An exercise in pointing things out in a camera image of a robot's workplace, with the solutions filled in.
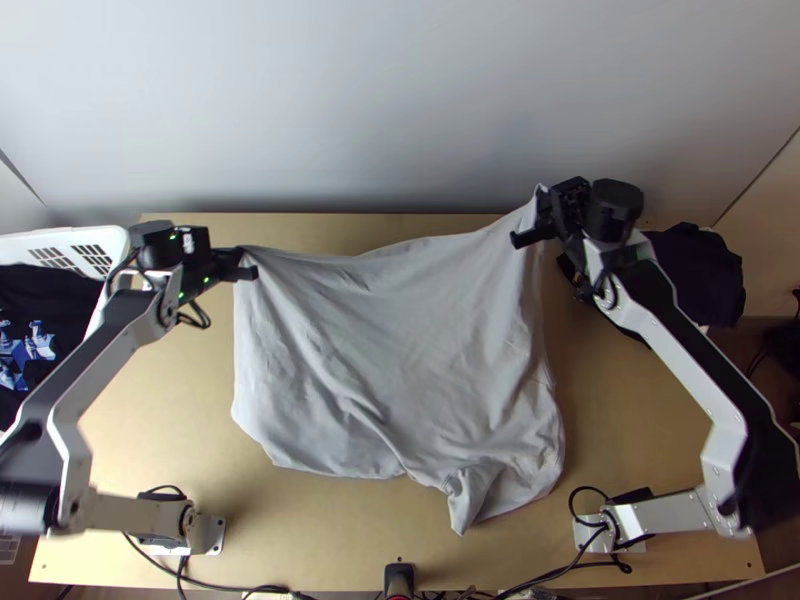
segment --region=wooden table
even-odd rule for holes
[[[262,244],[353,255],[401,240],[474,230],[490,215],[167,214],[206,225],[215,246]],[[549,248],[553,254],[555,248]],[[377,590],[383,567],[417,565],[423,589],[510,587],[568,563],[575,554],[567,496],[591,484],[615,495],[649,485],[663,493],[701,481],[708,420],[645,346],[620,334],[572,290],[552,260],[544,281],[545,341],[558,381],[567,461],[555,490],[511,514],[450,530],[440,492],[406,477],[353,481],[272,466],[230,419],[231,287],[201,298],[207,331],[178,327],[141,349],[81,424],[94,451],[93,480],[135,495],[175,483],[205,512],[225,515],[218,557],[194,557],[190,573],[215,583],[284,583],[304,591]],[[591,495],[579,510],[597,507]],[[763,574],[755,539],[713,533],[665,535],[628,555],[634,571],[575,571],[553,586],[657,585]],[[172,587],[119,533],[43,540],[31,570],[42,582]]]

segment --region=white wall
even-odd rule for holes
[[[51,223],[47,208],[0,161],[0,235],[47,227]]]
[[[574,174],[713,222],[800,123],[795,0],[0,0],[45,201],[504,210]]]

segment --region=white t-shirt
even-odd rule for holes
[[[547,494],[564,432],[540,327],[535,200],[472,233],[356,257],[247,247],[234,286],[233,419],[279,467],[407,473],[452,528]]]

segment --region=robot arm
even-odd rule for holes
[[[114,275],[124,288],[139,274],[143,289],[111,296],[102,324],[26,398],[0,438],[0,533],[122,530],[163,553],[218,553],[224,520],[201,515],[177,491],[98,494],[89,483],[92,456],[78,421],[138,348],[187,318],[182,306],[196,308],[195,298],[218,282],[253,280],[258,272],[238,267],[241,251],[212,249],[204,227],[154,221],[130,235],[129,263],[136,268],[123,264]]]
[[[578,298],[644,341],[711,420],[700,456],[701,485],[658,497],[643,488],[612,499],[573,523],[576,546],[596,533],[592,524],[604,522],[608,530],[588,551],[641,551],[639,542],[652,535],[680,531],[747,537],[796,512],[797,444],[776,423],[766,399],[677,306],[649,240],[633,228],[641,192],[622,182],[590,186],[574,178],[539,187],[536,194],[535,227],[512,233],[512,243],[559,239]]]

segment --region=cable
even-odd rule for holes
[[[187,315],[186,313],[178,313],[179,322],[185,323],[186,325],[191,325],[197,329],[208,329],[211,327],[211,317],[208,316],[206,311],[200,308],[200,305],[197,302],[190,300],[189,306],[192,307],[192,310],[194,310],[194,313],[199,321],[191,315]]]
[[[122,262],[120,262],[116,267],[111,269],[108,275],[106,275],[106,283],[105,283],[106,298],[111,298],[111,285],[114,283],[114,280],[117,278],[117,275],[119,275],[121,271],[131,266],[131,263],[136,258],[138,253],[139,253],[138,248],[134,248],[133,250],[131,250],[128,256],[123,258]]]
[[[750,361],[750,365],[747,367],[747,370],[744,372],[745,377],[750,379],[753,376],[753,373],[756,372],[758,365],[760,365],[765,358],[769,356],[769,352],[767,350],[763,350],[759,354],[756,354],[753,357],[753,360]]]
[[[283,586],[283,585],[266,584],[266,585],[259,585],[259,586],[256,586],[254,588],[247,588],[247,587],[237,587],[237,586],[230,586],[230,585],[218,585],[218,584],[214,584],[214,583],[207,583],[205,581],[201,581],[199,579],[195,579],[194,577],[189,577],[188,575],[183,573],[183,571],[185,571],[186,567],[188,566],[188,562],[189,562],[189,560],[188,560],[189,557],[188,556],[184,557],[184,558],[186,558],[186,563],[187,564],[185,564],[183,566],[183,570],[181,570],[181,573],[179,575],[178,571],[173,571],[169,567],[167,567],[165,565],[162,565],[157,560],[154,560],[144,550],[139,548],[139,546],[136,544],[136,542],[133,541],[131,536],[129,536],[124,531],[122,532],[122,537],[125,538],[125,541],[128,542],[128,544],[131,546],[131,548],[133,548],[136,551],[136,553],[139,554],[139,556],[144,558],[152,566],[154,566],[156,569],[158,569],[162,573],[166,573],[167,575],[175,577],[177,580],[179,580],[182,583],[190,583],[190,584],[195,585],[197,587],[201,587],[201,588],[204,588],[204,589],[207,589],[207,590],[215,590],[217,592],[244,593],[245,596],[242,598],[242,600],[245,600],[246,598],[249,598],[252,594],[255,594],[256,592],[266,592],[266,593],[271,593],[271,594],[292,594],[298,600],[316,600],[316,598],[314,598],[313,596],[309,596],[308,594],[303,594],[301,592],[293,592],[288,587]]]
[[[63,590],[58,593],[56,596],[56,600],[64,600],[67,596],[69,596],[70,592],[75,589],[74,585],[68,585]]]
[[[800,318],[800,291],[795,289],[792,291],[792,295],[794,296],[794,299],[797,301],[797,310],[794,312],[794,317],[792,317],[790,323],[795,323],[797,319]],[[747,368],[744,370],[745,377],[750,379],[753,376],[753,373],[756,372],[758,365],[760,365],[764,361],[764,359],[767,358],[767,356],[769,356],[767,343],[766,341],[762,341],[755,355],[748,363]]]
[[[171,483],[168,483],[167,485],[158,485],[158,486],[156,486],[154,488],[150,488],[149,490],[145,490],[142,493],[143,494],[152,494],[153,492],[160,492],[161,490],[172,490],[173,492],[175,492],[176,494],[178,494],[180,496],[183,496],[184,498],[187,497],[186,494],[184,493],[184,491],[181,488],[179,488],[177,485],[173,485]]]
[[[494,600],[506,600],[506,598],[510,598],[511,596],[518,594],[520,592],[524,592],[525,590],[537,586],[542,583],[546,583],[548,581],[553,581],[554,579],[558,579],[563,575],[566,575],[569,571],[573,569],[588,569],[589,567],[617,567],[620,571],[625,573],[626,575],[630,574],[633,571],[633,568],[627,564],[622,562],[616,554],[611,555],[611,560],[607,561],[597,561],[597,562],[590,562],[590,563],[583,563],[578,564],[578,562],[583,558],[583,555],[586,553],[586,549],[592,544],[594,540],[596,540],[601,534],[608,530],[608,524],[603,523],[603,527],[599,527],[597,531],[595,531],[591,537],[586,540],[585,544],[582,544],[580,550],[575,555],[575,558],[572,559],[568,565],[560,567],[558,569],[553,569],[552,571],[548,571],[547,573],[543,573],[534,579],[530,579],[524,583],[520,583],[515,585],[512,588],[505,590],[504,592],[498,594],[494,597]]]
[[[181,600],[186,600],[186,594],[183,593],[183,586],[181,585],[181,579],[183,578],[183,571],[186,569],[186,565],[189,562],[188,556],[181,556],[180,561],[178,561],[178,571],[175,573],[175,587],[178,590],[178,598]]]
[[[575,496],[580,494],[581,492],[594,492],[596,494],[600,494],[603,499],[608,502],[611,498],[601,489],[594,487],[593,485],[581,485],[576,487],[572,492],[570,492],[569,498],[567,498],[567,506],[569,507],[569,514],[572,515],[572,518],[575,519],[581,525],[586,525],[586,527],[606,527],[608,528],[608,524],[605,521],[584,521],[575,513],[575,507],[573,506],[573,502],[575,501]]]
[[[600,535],[611,529],[606,521],[592,522],[592,521],[585,521],[580,517],[578,517],[574,507],[575,497],[581,492],[587,492],[587,491],[599,494],[600,496],[603,497],[603,500],[605,502],[611,501],[611,498],[608,496],[608,494],[606,494],[603,490],[596,488],[592,485],[582,485],[576,487],[574,490],[572,490],[572,492],[570,492],[569,498],[567,499],[567,506],[569,507],[569,512],[572,515],[572,518],[575,519],[575,521],[577,521],[581,525],[585,525],[586,527],[591,527],[597,530],[589,537],[588,540],[586,540],[585,544],[581,544],[579,546],[578,553],[575,555],[575,558],[572,559],[572,562],[563,567],[559,567],[557,569],[548,571],[547,573],[542,573],[538,577],[530,579],[524,583],[515,585],[514,587],[505,590],[504,592],[498,594],[497,596],[494,596],[493,600],[505,600],[506,598],[510,598],[511,596],[518,594],[519,592],[523,592],[539,584],[546,583],[548,581],[553,581],[554,579],[558,579],[559,577],[566,575],[569,571],[572,571],[574,569],[588,569],[590,567],[617,567],[620,571],[622,571],[626,575],[629,575],[630,573],[633,572],[633,567],[631,567],[627,563],[622,562],[617,556],[617,554],[614,552],[610,554],[611,557],[610,560],[594,561],[594,562],[578,564],[581,558],[583,558],[583,555],[586,553],[586,549],[589,546],[591,546],[592,542],[596,540]],[[606,517],[608,517],[608,520],[614,526],[614,549],[616,550],[617,543],[619,542],[620,539],[619,523],[617,523],[617,520],[614,518],[614,515],[611,513],[611,511],[604,509],[601,512],[605,514]]]

